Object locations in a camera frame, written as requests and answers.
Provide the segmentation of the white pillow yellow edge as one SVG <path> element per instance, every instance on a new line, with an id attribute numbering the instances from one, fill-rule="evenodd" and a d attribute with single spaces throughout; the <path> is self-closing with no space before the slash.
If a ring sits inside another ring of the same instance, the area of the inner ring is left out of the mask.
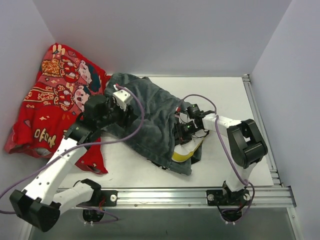
<path id="1" fill-rule="evenodd" d="M 202 138 L 192 139 L 188 143 L 178 144 L 174 147 L 172 160 L 177 163 L 182 163 L 191 158 L 195 151 L 203 143 Z"/>

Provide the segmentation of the grey plush pillowcase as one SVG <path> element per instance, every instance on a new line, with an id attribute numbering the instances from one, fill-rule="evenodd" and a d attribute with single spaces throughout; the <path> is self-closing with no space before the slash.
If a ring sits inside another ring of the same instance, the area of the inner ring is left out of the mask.
<path id="1" fill-rule="evenodd" d="M 182 163 L 172 160 L 175 148 L 174 128 L 176 118 L 174 112 L 178 105 L 187 108 L 190 103 L 181 103 L 178 97 L 154 84 L 148 77 L 139 78 L 129 73 L 114 73 L 111 75 L 104 90 L 105 96 L 110 96 L 115 92 L 115 84 L 129 89 L 137 97 L 144 108 L 144 119 L 141 119 L 139 105 L 135 99 L 132 99 L 129 104 L 132 106 L 137 119 L 127 128 L 114 123 L 107 126 L 104 131 L 122 139 L 141 125 L 138 133 L 126 140 L 125 143 L 159 167 L 164 167 L 178 174 L 191 175 L 192 161 L 190 157 Z"/>

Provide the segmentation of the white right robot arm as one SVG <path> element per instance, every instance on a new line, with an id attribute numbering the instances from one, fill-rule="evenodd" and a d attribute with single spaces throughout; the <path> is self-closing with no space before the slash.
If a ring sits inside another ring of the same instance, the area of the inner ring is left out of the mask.
<path id="1" fill-rule="evenodd" d="M 253 119 L 235 120 L 219 116 L 214 110 L 200 110 L 197 104 L 190 105 L 186 112 L 178 107 L 174 115 L 175 147 L 172 160 L 176 163 L 185 162 L 196 153 L 211 131 L 216 132 L 232 173 L 210 202 L 217 206 L 244 206 L 249 203 L 249 177 L 268 153 L 256 122 Z"/>

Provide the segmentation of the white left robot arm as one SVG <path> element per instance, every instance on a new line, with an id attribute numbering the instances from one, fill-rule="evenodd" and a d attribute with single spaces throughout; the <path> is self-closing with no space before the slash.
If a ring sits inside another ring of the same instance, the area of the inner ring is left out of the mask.
<path id="1" fill-rule="evenodd" d="M 101 145 L 98 138 L 109 125 L 123 128 L 134 121 L 133 108 L 129 102 L 137 99 L 127 89 L 111 96 L 92 95 L 85 102 L 84 111 L 67 130 L 59 147 L 23 190 L 14 190 L 10 203 L 14 213 L 22 220 L 48 232 L 66 211 L 80 205 L 95 206 L 103 200 L 101 185 L 88 178 L 60 193 L 61 182 L 76 162 L 92 146 Z"/>

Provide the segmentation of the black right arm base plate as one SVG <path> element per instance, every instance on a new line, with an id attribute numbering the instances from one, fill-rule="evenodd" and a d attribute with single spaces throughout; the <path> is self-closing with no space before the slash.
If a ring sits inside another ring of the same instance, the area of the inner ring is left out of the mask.
<path id="1" fill-rule="evenodd" d="M 206 191 L 207 204 L 209 206 L 244 206 L 251 200 L 249 191 L 241 189 L 239 191 L 229 191 L 224 188 L 208 189 Z"/>

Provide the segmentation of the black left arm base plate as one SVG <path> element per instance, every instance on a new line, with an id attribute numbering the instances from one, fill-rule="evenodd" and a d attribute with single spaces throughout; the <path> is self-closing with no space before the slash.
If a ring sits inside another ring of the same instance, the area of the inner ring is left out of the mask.
<path id="1" fill-rule="evenodd" d="M 94 190 L 88 201 L 81 202 L 78 205 L 86 207 L 115 207 L 117 205 L 117 200 L 117 190 Z"/>

